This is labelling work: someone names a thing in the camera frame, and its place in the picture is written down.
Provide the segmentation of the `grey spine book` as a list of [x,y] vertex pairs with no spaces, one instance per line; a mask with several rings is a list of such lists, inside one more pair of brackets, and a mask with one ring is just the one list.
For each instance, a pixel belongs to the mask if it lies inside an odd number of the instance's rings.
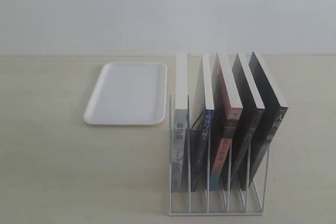
[[187,94],[187,53],[176,55],[176,79],[173,117],[173,141],[172,141],[172,177],[171,192],[181,190],[184,163],[184,146],[188,116]]

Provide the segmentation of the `blue spine book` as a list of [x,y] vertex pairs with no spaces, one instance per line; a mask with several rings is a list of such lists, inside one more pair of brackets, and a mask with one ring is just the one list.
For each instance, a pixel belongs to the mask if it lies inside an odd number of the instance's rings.
[[191,115],[191,191],[197,189],[214,117],[214,99],[209,54],[203,53],[199,65]]

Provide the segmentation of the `red spine book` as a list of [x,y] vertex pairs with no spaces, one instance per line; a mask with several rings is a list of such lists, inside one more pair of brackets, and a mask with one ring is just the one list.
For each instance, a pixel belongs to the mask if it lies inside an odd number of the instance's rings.
[[210,191],[217,187],[243,110],[227,55],[217,53],[215,56],[212,88],[215,114],[211,126]]

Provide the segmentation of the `dark spine thin book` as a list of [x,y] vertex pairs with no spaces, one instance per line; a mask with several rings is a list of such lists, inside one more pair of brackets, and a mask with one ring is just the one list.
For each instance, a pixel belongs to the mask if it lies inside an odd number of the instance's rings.
[[239,179],[241,189],[244,190],[246,189],[248,149],[265,106],[245,54],[237,53],[232,71],[243,110],[232,142],[230,178],[228,178],[228,164],[226,164],[222,172],[222,179],[225,190],[228,189],[227,182],[232,183],[236,178]]

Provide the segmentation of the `black cover book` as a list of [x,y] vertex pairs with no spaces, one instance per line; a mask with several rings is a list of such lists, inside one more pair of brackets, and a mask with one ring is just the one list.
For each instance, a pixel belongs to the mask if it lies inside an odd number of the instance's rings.
[[249,181],[246,179],[246,166],[239,171],[240,187],[242,190],[251,184],[261,161],[266,155],[270,144],[281,125],[288,110],[288,104],[282,95],[270,69],[263,56],[253,52],[249,61],[249,67],[254,77],[259,94],[265,105],[265,110],[255,130],[250,147]]

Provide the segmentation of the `white plastic tray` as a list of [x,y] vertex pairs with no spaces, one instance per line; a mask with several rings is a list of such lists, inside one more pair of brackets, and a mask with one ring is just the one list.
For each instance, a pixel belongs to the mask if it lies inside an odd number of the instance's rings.
[[89,125],[156,125],[165,118],[167,65],[110,62],[98,76],[83,120]]

